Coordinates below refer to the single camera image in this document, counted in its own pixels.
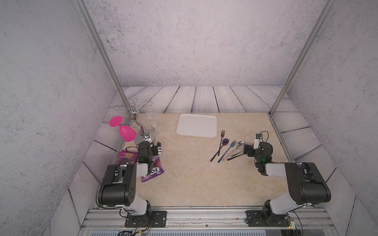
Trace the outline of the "white plastic tray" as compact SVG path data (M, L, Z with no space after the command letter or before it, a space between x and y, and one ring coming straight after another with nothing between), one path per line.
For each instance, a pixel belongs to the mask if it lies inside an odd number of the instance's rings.
M176 133L180 136L215 138L218 135L218 118L210 115L181 114Z

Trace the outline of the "right aluminium frame post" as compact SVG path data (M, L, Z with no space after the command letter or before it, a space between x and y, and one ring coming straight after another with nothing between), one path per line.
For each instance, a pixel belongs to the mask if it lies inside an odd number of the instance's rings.
M292 85L295 77L297 76L301 66L305 62L308 54L311 51L311 47L315 43L316 39L318 38L319 34L321 33L330 13L332 12L332 9L335 6L336 0L327 0L325 2L325 5L320 12L320 15L318 19L316 20L312 30L310 31L309 36L306 39L306 42L301 49L298 58L296 59L296 62L294 63L290 73L288 74L284 84L281 87L281 90L273 104L273 107L269 111L269 116L273 117L274 114L278 111L278 107L280 106L282 100L284 99L284 95L287 93L289 90L290 86Z

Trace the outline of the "pink plastic wine glass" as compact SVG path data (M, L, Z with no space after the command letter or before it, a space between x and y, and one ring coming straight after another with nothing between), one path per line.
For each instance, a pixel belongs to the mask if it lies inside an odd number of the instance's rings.
M122 125L124 119L122 116L115 116L109 121L111 127L119 127L119 134L125 142L135 140L137 133L129 126Z

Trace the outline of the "clear wine glass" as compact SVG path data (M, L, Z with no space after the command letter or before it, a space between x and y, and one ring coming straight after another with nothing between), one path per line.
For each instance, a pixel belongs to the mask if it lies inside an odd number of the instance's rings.
M145 117L150 120L148 131L152 132L154 135L158 135L161 130L160 123L156 120L155 112L148 110L145 113Z

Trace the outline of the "purple metal fork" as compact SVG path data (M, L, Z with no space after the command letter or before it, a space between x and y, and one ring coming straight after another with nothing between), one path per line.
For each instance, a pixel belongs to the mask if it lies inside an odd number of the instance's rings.
M220 150L221 150L221 147L222 147L222 144L223 144L223 141L224 141L224 136L225 136L225 130L222 130L221 131L221 135L220 135L220 145L219 145L219 149L218 151L216 152L216 154L211 158L211 162L214 160L214 158L220 154Z

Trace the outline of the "aluminium front rail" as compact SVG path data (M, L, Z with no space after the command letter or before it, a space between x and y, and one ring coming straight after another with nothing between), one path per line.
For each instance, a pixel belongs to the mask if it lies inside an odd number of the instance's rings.
M170 206L153 207L158 213L153 218L153 229L163 222L165 230L252 230L266 229L262 223L251 226L250 222L262 212L261 206ZM282 223L275 228L278 230L298 230L306 236L311 231L320 230L325 236L336 236L338 232L327 211L323 208L305 207L297 209L285 218L289 226ZM126 230L135 229L124 211L117 209L89 210L81 226L82 230Z

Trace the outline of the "left aluminium frame post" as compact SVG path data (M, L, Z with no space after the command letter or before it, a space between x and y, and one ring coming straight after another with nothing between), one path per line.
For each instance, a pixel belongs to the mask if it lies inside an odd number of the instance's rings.
M93 20L90 16L90 13L87 9L87 6L85 4L85 1L83 0L75 0L74 1L77 8L78 8L78 11L84 21L84 24L90 34L90 37L93 41L93 43L95 44L95 47L97 49L97 52L103 62L103 64L105 65L106 67L106 70L110 76L110 79L112 80L114 86L115 86L115 89L118 93L118 96L120 97L120 100L123 104L123 108L124 109L130 109L130 106L129 106L129 101L127 99L127 97L125 96L125 93L124 93L124 90L122 89L121 87L121 84L120 84L120 81L118 80L118 77L116 75L116 72L113 68L113 65L106 53L106 50L101 42L101 39L99 37L99 34L95 28L95 25L93 23Z

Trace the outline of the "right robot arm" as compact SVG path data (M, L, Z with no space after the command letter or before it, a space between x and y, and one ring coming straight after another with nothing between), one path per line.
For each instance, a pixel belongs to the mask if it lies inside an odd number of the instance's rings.
M287 193L264 203L258 218L265 224L283 225L289 212L331 200L331 191L315 163L273 162L273 147L268 142L245 145L244 154L255 159L261 175L285 178L287 182Z

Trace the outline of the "blue handled fork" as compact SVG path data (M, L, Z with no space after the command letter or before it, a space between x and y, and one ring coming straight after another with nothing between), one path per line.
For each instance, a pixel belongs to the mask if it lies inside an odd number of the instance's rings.
M218 163L220 163L223 159L224 159L224 157L225 157L225 155L228 153L228 151L231 149L231 148L233 148L234 146L235 146L235 144L236 144L236 140L233 140L233 142L230 144L230 147L225 151L225 153L221 156L221 158L218 160Z

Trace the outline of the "pink Lot 100 gummy bag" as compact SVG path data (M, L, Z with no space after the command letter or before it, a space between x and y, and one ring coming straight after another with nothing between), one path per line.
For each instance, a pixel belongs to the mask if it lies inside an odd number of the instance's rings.
M116 158L115 165L127 165L137 162L138 153L121 150Z

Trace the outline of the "purple metal spoon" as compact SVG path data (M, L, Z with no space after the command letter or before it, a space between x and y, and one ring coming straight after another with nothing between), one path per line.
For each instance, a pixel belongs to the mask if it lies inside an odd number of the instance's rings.
M220 151L221 151L222 147L228 145L228 143L229 143L229 139L224 138L224 139L222 140L222 143L221 143L221 145L220 145L220 148L219 148L219 150L218 150L218 152L217 152L217 156L220 155Z

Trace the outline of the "chrome glass holder stand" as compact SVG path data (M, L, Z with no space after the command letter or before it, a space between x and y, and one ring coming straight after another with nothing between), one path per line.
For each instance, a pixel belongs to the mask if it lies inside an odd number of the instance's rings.
M114 109L116 111L127 110L129 112L128 115L131 117L131 120L130 120L128 126L131 127L137 133L135 140L133 140L136 145L143 142L143 134L144 133L151 133L151 136L152 136L152 139L153 139L153 142L154 142L156 140L156 136L152 132L149 132L147 130L147 128L141 122L140 117L139 117L139 114L140 114L141 111L146 112L149 109L143 109L143 108L137 107L137 105L136 105L137 102L138 102L138 99L133 97L133 98L131 98L131 102L129 103L130 109L124 109L123 105L121 105L121 104L115 105Z

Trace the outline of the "purple Fox's candy bag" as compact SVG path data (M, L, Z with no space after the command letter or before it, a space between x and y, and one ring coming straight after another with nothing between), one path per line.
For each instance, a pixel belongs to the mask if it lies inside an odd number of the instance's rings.
M158 155L156 155L153 157L153 167L152 167L151 172L149 173L149 175L141 177L141 181L145 183L153 178L161 176L163 173L164 173L164 169L161 165L160 158Z

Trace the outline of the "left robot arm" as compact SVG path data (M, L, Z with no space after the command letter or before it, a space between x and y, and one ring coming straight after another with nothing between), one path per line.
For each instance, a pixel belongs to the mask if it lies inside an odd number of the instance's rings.
M151 220L151 205L137 196L136 181L146 182L164 173L160 164L161 143L141 142L137 145L136 158L126 164L108 165L97 188L96 204L102 209L124 210L128 217Z

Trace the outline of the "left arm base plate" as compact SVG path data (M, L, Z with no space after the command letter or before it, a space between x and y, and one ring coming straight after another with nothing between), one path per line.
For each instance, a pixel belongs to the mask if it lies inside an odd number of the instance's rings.
M166 226L167 211L147 211L144 215L128 215L126 228L164 228Z

